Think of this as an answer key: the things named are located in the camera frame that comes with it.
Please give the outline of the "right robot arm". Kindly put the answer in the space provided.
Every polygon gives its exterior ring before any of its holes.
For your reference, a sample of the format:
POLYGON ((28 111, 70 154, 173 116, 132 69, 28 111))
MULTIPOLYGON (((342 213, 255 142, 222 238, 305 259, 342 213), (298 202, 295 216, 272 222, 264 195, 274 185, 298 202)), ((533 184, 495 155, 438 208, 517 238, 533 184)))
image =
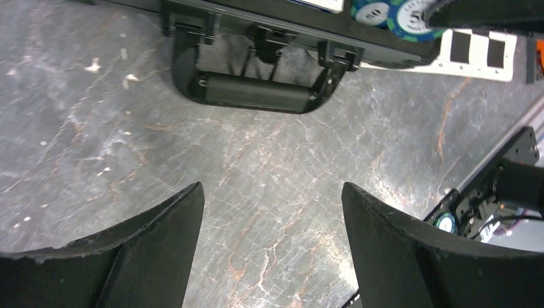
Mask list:
MULTIPOLYGON (((543 1, 438 1, 423 14, 437 28, 490 30, 543 38, 543 1)), ((454 189, 443 203, 454 209, 463 203, 478 207, 482 201, 497 201, 543 211, 543 168, 535 165, 532 152, 536 132, 527 125, 479 166, 461 191, 454 189)))

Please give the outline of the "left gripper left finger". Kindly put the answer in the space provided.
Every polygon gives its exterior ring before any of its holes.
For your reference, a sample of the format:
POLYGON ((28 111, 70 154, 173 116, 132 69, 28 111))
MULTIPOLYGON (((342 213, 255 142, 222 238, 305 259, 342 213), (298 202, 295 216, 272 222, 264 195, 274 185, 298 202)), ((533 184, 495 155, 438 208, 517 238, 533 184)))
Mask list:
POLYGON ((181 307, 205 194, 159 205, 61 248, 1 254, 2 307, 181 307))

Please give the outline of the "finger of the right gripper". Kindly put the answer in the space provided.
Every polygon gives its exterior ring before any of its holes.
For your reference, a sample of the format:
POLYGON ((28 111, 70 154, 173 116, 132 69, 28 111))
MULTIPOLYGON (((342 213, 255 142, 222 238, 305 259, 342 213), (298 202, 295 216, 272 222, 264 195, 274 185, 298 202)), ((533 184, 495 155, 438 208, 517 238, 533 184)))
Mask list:
POLYGON ((436 1, 423 11, 423 20, 432 28, 542 34, 543 1, 436 1))

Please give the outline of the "black poker set case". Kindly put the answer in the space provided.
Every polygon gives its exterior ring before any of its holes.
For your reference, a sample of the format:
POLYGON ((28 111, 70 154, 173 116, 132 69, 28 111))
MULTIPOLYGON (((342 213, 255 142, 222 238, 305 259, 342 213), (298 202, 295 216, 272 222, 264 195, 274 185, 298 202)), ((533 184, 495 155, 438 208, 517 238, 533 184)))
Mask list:
POLYGON ((84 1, 148 17, 158 38, 159 78, 200 105, 285 114, 323 106, 361 64, 430 64, 441 41, 410 42, 339 13, 294 1, 84 1))

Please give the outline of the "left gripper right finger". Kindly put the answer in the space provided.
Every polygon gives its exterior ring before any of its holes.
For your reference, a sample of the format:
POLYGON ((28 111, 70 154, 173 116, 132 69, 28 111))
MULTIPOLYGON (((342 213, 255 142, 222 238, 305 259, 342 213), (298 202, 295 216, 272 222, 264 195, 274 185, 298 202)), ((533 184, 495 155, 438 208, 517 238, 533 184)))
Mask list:
POLYGON ((542 307, 543 254, 450 234, 346 182, 363 307, 542 307))

